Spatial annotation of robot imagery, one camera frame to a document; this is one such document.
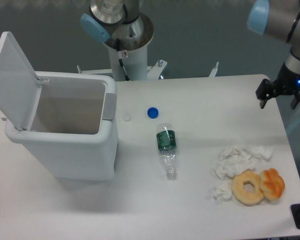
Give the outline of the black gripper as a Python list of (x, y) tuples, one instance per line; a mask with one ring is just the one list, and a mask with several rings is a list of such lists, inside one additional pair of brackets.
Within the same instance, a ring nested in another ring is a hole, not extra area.
[(283, 63), (277, 79), (274, 82), (271, 82), (269, 79), (263, 79), (256, 90), (261, 109), (264, 109), (268, 100), (281, 95), (294, 95), (291, 102), (292, 110), (300, 103), (300, 65), (293, 69), (292, 66)]

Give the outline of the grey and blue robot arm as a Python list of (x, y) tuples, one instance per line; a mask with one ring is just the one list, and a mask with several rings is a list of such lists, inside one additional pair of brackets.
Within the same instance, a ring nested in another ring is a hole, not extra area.
[[(247, 20), (249, 30), (290, 44), (290, 54), (276, 80), (263, 79), (256, 90), (260, 107), (278, 96), (293, 96), (291, 108), (300, 103), (300, 2), (286, 5), (276, 0), (258, 0)], [(94, 0), (80, 23), (85, 32), (108, 49), (112, 76), (116, 81), (159, 79), (166, 62), (147, 65), (147, 48), (154, 27), (140, 11), (137, 0)]]

